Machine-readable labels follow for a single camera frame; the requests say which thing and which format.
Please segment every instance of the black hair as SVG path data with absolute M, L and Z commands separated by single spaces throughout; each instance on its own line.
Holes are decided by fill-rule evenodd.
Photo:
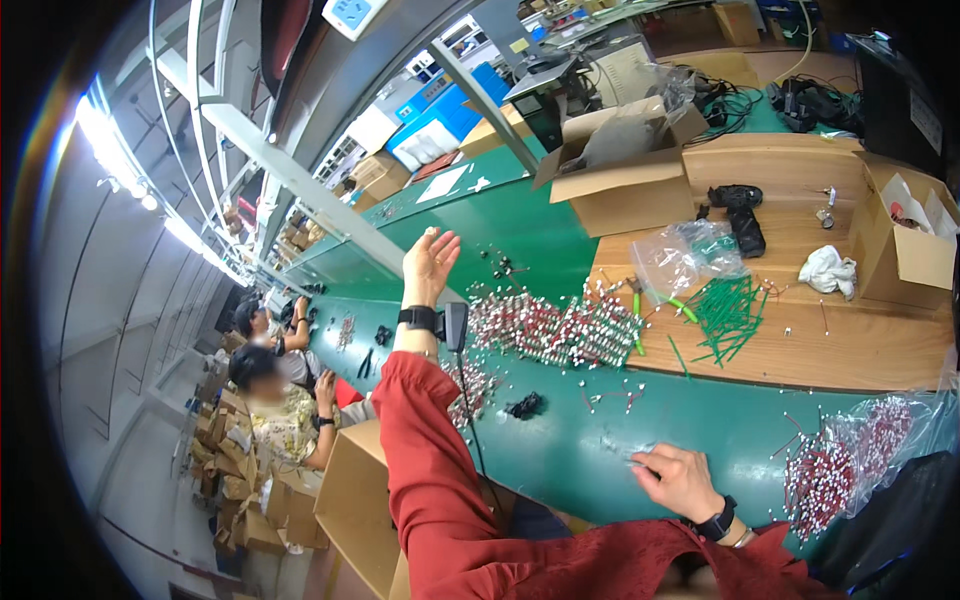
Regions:
M 277 373 L 274 352 L 255 344 L 244 344 L 230 356 L 230 380 L 244 392 L 250 390 L 255 379 Z
M 233 311 L 233 325 L 243 337 L 250 338 L 253 333 L 253 327 L 250 325 L 250 321 L 258 310 L 260 310 L 259 300 L 244 300 L 240 302 L 240 304 L 237 305 L 237 309 Z

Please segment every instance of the floral shirt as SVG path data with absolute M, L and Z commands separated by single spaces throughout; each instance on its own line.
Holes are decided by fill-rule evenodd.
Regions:
M 320 435 L 313 425 L 317 401 L 299 385 L 288 384 L 283 389 L 283 404 L 267 404 L 250 398 L 250 418 L 256 442 L 270 449 L 278 460 L 300 465 L 313 454 Z M 340 428 L 340 410 L 333 406 L 334 426 Z

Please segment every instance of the power strip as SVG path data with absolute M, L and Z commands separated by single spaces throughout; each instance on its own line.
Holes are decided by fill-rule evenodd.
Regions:
M 363 37 L 389 0 L 327 0 L 321 14 L 350 41 Z

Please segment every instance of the smartwatch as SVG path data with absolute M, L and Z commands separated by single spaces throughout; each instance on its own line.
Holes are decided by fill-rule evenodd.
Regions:
M 723 498 L 723 512 L 714 515 L 703 523 L 695 523 L 693 531 L 698 536 L 703 536 L 710 541 L 720 541 L 730 532 L 731 523 L 733 523 L 733 508 L 736 507 L 736 500 L 733 496 L 727 495 Z
M 396 322 L 406 323 L 407 329 L 426 329 L 433 332 L 437 328 L 437 311 L 429 306 L 415 304 L 401 310 Z

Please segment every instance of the green-handled pliers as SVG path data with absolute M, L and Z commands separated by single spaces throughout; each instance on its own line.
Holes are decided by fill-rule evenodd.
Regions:
M 626 282 L 630 285 L 631 289 L 634 290 L 634 314 L 640 314 L 640 294 L 643 293 L 643 285 L 640 283 L 639 279 L 635 277 L 627 277 Z M 680 310 L 684 312 L 684 315 L 690 319 L 691 323 L 699 323 L 700 320 L 697 319 L 696 315 L 693 314 L 693 311 L 686 307 L 686 304 L 677 300 L 676 298 L 670 298 L 667 300 L 667 303 L 673 304 Z M 643 344 L 640 342 L 640 338 L 636 338 L 636 353 L 640 356 L 646 356 L 647 352 L 643 349 Z

